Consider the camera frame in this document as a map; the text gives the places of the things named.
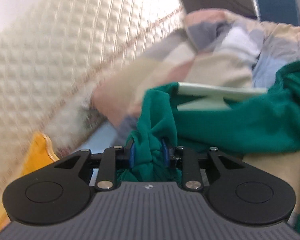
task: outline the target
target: pile of laundry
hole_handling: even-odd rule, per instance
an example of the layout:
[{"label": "pile of laundry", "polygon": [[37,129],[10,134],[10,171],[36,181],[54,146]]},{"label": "pile of laundry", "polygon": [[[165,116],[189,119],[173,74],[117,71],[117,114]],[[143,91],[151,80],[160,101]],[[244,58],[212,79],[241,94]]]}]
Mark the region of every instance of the pile of laundry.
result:
[{"label": "pile of laundry", "polygon": [[199,152],[219,147],[293,187],[300,232],[300,27],[219,9],[184,23],[91,95],[117,128],[114,144],[136,143],[135,167],[119,179],[178,181],[163,165],[162,138]]}]

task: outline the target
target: dark blue panel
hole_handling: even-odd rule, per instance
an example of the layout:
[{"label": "dark blue panel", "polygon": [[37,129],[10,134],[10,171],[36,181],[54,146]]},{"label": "dark blue panel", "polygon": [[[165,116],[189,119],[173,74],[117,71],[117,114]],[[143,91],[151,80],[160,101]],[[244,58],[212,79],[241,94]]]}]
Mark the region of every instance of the dark blue panel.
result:
[{"label": "dark blue panel", "polygon": [[300,25],[296,0],[258,0],[261,20]]}]

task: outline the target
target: quilted white wall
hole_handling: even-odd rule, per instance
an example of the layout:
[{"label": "quilted white wall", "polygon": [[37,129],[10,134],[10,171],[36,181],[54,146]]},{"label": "quilted white wall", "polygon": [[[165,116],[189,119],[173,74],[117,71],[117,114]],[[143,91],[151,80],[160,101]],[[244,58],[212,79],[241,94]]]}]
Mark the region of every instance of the quilted white wall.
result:
[{"label": "quilted white wall", "polygon": [[179,11],[179,0],[44,0],[0,33],[0,196],[33,131],[101,68],[181,26]]}]

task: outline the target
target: yellow fabric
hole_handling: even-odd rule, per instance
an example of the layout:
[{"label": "yellow fabric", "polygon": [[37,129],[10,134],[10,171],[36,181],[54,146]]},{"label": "yellow fabric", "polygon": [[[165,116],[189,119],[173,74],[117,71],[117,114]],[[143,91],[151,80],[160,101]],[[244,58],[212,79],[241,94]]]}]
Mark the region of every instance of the yellow fabric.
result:
[{"label": "yellow fabric", "polygon": [[[47,166],[59,158],[54,154],[52,143],[48,136],[36,132],[33,135],[31,145],[22,166],[20,177]],[[0,231],[9,224],[10,220],[0,201]]]}]

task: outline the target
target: green shirt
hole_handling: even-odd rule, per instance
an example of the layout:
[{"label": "green shirt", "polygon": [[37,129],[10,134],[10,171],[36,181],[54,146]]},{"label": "green shirt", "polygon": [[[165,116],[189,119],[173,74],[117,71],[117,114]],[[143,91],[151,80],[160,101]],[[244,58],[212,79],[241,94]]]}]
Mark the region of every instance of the green shirt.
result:
[{"label": "green shirt", "polygon": [[[300,61],[282,67],[265,95],[227,102],[230,109],[178,111],[198,97],[178,95],[178,83],[146,92],[135,141],[135,166],[122,181],[177,181],[181,172],[163,164],[161,139],[198,152],[211,146],[225,153],[284,153],[300,150]],[[300,218],[296,228],[300,232]]]}]

